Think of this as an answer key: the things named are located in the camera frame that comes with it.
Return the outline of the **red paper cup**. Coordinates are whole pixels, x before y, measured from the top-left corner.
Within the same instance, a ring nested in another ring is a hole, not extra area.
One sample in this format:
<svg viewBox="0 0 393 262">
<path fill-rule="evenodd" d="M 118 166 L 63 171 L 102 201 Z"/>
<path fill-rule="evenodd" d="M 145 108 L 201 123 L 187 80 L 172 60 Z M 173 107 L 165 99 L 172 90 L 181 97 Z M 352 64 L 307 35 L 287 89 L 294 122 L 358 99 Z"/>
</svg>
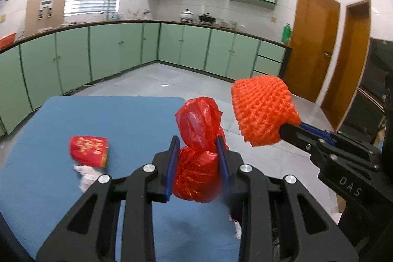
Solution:
<svg viewBox="0 0 393 262">
<path fill-rule="evenodd" d="M 104 168 L 107 165 L 109 142 L 105 137 L 72 136 L 69 153 L 81 165 Z"/>
</svg>

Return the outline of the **green lower kitchen cabinets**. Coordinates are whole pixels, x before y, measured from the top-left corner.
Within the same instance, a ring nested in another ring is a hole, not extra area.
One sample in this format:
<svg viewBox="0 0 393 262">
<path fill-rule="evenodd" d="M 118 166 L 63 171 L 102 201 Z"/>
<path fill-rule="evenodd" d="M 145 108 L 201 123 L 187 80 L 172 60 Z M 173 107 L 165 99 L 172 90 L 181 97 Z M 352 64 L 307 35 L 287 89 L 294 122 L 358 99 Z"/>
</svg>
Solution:
<svg viewBox="0 0 393 262">
<path fill-rule="evenodd" d="M 162 62 L 226 81 L 283 76 L 289 46 L 236 30 L 165 21 L 86 23 L 1 49 L 1 134 L 47 99 Z"/>
</svg>

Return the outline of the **red plastic bag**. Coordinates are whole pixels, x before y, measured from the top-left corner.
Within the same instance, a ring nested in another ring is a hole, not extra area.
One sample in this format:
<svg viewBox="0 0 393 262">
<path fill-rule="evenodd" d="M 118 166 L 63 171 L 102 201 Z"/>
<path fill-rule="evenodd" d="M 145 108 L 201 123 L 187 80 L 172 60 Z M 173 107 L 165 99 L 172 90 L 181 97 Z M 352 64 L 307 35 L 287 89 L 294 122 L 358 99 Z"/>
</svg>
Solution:
<svg viewBox="0 0 393 262">
<path fill-rule="evenodd" d="M 221 192 L 216 139 L 225 134 L 222 113 L 214 99 L 190 99 L 175 114 L 185 146 L 180 149 L 173 193 L 193 202 L 208 203 Z"/>
</svg>

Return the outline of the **green bottle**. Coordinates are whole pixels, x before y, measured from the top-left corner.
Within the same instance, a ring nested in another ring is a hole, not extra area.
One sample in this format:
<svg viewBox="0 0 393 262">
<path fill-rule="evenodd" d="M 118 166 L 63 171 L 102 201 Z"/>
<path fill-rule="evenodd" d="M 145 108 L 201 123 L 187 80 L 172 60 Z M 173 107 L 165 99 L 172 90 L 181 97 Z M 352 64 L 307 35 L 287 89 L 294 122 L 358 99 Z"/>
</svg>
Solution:
<svg viewBox="0 0 393 262">
<path fill-rule="evenodd" d="M 292 29 L 289 23 L 287 23 L 282 31 L 282 37 L 281 37 L 281 42 L 285 45 L 288 45 L 290 42 L 290 38 L 292 35 Z"/>
</svg>

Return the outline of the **cardboard box with label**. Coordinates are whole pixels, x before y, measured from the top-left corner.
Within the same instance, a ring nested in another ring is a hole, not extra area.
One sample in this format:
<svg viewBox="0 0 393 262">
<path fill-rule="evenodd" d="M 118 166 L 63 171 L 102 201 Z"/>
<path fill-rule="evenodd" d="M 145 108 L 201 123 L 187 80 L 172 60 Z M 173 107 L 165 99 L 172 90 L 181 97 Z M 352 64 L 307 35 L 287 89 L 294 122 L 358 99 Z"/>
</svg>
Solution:
<svg viewBox="0 0 393 262">
<path fill-rule="evenodd" d="M 29 37 L 64 23 L 65 0 L 29 0 L 25 12 L 25 36 Z"/>
</svg>

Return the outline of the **short orange foam net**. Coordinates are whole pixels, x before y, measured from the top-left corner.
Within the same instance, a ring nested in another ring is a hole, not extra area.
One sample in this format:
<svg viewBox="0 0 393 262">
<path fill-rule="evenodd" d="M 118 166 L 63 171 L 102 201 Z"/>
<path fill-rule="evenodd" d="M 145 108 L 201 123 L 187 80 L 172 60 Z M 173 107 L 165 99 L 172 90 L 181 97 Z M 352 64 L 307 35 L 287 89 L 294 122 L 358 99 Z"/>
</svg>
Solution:
<svg viewBox="0 0 393 262">
<path fill-rule="evenodd" d="M 231 88 L 231 98 L 242 137 L 253 147 L 276 144 L 281 141 L 282 125 L 301 123 L 290 90 L 278 76 L 237 80 Z"/>
</svg>

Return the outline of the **black glass cabinet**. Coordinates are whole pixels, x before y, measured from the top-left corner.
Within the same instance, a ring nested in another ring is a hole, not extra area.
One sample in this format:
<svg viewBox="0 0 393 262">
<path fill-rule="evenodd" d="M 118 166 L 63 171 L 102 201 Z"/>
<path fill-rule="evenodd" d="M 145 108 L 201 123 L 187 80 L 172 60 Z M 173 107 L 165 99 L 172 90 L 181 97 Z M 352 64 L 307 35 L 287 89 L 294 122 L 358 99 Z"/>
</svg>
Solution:
<svg viewBox="0 0 393 262">
<path fill-rule="evenodd" d="M 385 78 L 392 75 L 392 42 L 370 40 L 366 65 L 339 132 L 373 144 L 384 129 L 386 118 Z"/>
</svg>

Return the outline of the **white tissue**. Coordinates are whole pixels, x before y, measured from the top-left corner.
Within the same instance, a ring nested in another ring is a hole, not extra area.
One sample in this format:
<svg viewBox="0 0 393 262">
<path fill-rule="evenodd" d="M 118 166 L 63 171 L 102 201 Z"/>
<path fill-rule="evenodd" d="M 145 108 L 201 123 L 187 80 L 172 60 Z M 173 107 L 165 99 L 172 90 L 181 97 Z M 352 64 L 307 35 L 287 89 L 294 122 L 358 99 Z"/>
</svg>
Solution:
<svg viewBox="0 0 393 262">
<path fill-rule="evenodd" d="M 239 213 L 231 211 L 229 213 L 229 220 L 232 222 L 235 228 L 235 238 L 241 239 L 242 237 L 242 218 Z"/>
</svg>

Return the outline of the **black wok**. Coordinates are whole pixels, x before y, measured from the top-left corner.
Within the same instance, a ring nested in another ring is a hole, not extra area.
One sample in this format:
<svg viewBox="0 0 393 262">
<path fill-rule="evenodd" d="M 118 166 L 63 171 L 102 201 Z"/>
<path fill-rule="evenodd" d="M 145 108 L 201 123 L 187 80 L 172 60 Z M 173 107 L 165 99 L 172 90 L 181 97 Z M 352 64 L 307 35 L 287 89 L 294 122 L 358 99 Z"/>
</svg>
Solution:
<svg viewBox="0 0 393 262">
<path fill-rule="evenodd" d="M 203 13 L 198 16 L 199 22 L 202 25 L 212 25 L 216 19 L 209 13 Z"/>
</svg>

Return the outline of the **white cooking pot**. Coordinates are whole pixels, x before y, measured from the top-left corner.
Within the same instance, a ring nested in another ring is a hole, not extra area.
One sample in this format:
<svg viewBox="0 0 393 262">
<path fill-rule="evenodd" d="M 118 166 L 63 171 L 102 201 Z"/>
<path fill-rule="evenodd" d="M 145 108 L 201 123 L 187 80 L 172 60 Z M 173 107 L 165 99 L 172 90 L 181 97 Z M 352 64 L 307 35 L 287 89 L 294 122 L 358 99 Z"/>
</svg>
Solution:
<svg viewBox="0 0 393 262">
<path fill-rule="evenodd" d="M 181 11 L 180 22 L 192 23 L 193 22 L 193 12 L 191 12 L 188 9 L 185 9 L 185 10 Z"/>
</svg>

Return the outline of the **blue scalloped table mat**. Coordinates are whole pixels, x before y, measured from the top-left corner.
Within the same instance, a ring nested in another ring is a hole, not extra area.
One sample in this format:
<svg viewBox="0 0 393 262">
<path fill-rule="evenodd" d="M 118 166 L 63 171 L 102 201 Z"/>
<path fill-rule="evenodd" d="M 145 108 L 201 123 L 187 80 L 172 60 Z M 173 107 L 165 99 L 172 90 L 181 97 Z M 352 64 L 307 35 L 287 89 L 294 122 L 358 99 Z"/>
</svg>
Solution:
<svg viewBox="0 0 393 262">
<path fill-rule="evenodd" d="M 1 213 L 36 256 L 82 196 L 83 174 L 122 178 L 167 150 L 179 134 L 173 97 L 52 97 L 32 117 L 1 170 Z M 236 261 L 240 241 L 219 200 L 172 196 L 153 204 L 158 261 Z"/>
</svg>

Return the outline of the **orange plastic basin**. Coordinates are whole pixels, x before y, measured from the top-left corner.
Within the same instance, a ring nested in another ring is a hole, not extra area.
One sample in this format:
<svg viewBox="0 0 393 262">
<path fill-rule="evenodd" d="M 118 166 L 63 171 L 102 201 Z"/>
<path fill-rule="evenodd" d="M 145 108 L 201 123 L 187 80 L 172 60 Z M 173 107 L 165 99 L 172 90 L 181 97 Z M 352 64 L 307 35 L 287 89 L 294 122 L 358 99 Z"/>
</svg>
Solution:
<svg viewBox="0 0 393 262">
<path fill-rule="evenodd" d="M 3 50 L 4 48 L 7 48 L 8 46 L 12 45 L 15 42 L 15 35 L 16 35 L 16 33 L 11 33 L 11 34 L 1 38 L 0 39 L 0 49 Z"/>
</svg>

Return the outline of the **brown wooden door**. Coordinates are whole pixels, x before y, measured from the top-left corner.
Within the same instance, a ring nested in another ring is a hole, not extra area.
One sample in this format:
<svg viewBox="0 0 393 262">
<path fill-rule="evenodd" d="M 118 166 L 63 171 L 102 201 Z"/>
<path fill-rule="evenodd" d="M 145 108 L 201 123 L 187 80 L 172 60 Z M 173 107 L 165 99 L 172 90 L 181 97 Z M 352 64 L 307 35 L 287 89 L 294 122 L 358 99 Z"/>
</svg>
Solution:
<svg viewBox="0 0 393 262">
<path fill-rule="evenodd" d="M 283 80 L 293 94 L 315 102 L 337 40 L 340 3 L 297 0 L 291 54 Z"/>
<path fill-rule="evenodd" d="M 346 7 L 344 30 L 337 63 L 321 108 L 334 130 L 339 129 L 356 96 L 368 54 L 371 0 Z"/>
</svg>

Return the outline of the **small white tissue ball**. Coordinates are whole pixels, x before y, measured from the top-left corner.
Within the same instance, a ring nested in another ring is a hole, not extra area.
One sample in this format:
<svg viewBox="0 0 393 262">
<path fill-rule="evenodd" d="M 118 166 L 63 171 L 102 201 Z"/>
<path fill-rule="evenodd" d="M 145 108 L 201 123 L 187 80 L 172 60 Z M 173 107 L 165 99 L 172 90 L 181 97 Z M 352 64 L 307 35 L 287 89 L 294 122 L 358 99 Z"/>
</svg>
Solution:
<svg viewBox="0 0 393 262">
<path fill-rule="evenodd" d="M 79 189 L 85 193 L 91 185 L 101 176 L 104 172 L 100 168 L 90 167 L 87 165 L 74 165 L 75 172 L 80 176 Z"/>
</svg>

